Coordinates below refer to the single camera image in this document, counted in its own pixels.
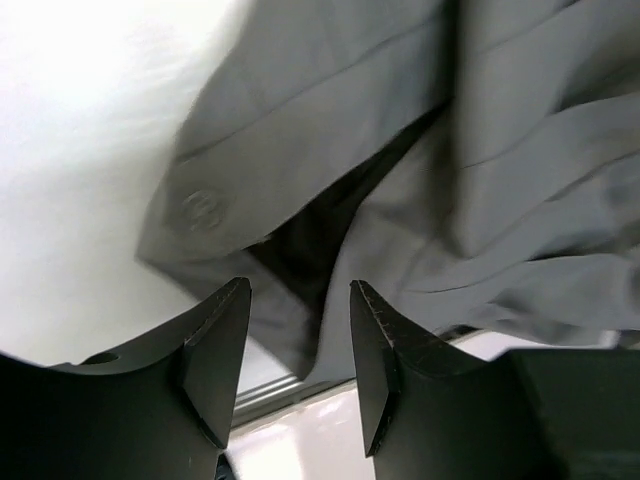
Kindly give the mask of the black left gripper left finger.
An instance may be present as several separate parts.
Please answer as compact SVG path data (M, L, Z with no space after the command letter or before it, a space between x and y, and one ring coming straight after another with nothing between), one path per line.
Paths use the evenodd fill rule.
M212 479L231 431L250 314L237 277L84 362L1 359L5 479Z

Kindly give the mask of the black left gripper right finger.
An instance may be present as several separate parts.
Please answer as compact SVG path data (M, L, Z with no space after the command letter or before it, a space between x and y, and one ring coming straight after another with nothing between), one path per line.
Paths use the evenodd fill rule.
M639 354L514 349L485 361L350 290L364 449L379 479L635 479Z

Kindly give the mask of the grey pleated skirt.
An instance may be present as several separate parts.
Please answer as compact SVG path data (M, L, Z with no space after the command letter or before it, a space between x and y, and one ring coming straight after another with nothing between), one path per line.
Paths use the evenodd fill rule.
M256 2L138 255L197 298L248 277L313 382L354 373L354 280L437 334L637 329L638 3Z

